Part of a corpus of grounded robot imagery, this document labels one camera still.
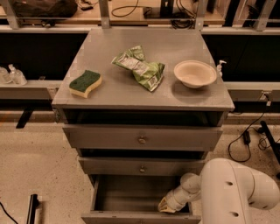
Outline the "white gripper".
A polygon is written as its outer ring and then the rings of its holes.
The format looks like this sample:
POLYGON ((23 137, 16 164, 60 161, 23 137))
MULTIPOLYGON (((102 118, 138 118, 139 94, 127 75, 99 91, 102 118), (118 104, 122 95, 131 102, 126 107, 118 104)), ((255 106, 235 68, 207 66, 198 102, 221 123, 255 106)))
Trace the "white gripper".
POLYGON ((174 214, 180 211, 187 202, 191 200, 193 195, 181 186, 169 191, 165 197, 161 199, 157 206, 157 210, 162 213, 174 214))

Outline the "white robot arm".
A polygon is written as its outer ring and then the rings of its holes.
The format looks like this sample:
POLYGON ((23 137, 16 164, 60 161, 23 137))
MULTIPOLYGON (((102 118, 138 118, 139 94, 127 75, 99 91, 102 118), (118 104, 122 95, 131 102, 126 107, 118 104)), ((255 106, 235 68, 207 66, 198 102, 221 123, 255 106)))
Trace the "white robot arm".
POLYGON ((176 213, 201 200, 203 224, 253 224, 251 207, 270 210, 279 203, 277 183, 267 174, 225 158, 208 161, 199 175, 186 173, 157 209, 176 213))

